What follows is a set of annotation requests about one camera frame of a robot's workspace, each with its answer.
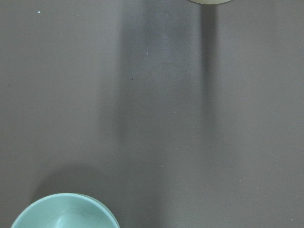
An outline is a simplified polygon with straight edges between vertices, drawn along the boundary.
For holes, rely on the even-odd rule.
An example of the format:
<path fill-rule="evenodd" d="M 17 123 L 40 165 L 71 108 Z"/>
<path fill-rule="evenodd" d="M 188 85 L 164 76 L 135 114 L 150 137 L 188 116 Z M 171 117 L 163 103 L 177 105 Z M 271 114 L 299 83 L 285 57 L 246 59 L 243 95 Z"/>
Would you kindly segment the green bowl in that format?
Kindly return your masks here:
<path fill-rule="evenodd" d="M 26 207 L 13 228 L 118 228 L 114 214 L 102 202 L 79 193 L 58 193 Z"/>

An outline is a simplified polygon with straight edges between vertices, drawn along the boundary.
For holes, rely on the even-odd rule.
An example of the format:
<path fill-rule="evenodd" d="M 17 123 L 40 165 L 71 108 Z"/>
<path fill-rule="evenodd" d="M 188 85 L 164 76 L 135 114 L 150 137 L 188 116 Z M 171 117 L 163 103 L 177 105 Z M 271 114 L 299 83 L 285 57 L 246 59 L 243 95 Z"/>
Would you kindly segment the beige serving tray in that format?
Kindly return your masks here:
<path fill-rule="evenodd" d="M 231 0 L 190 0 L 190 1 L 203 5 L 218 5 L 218 4 L 230 2 Z"/>

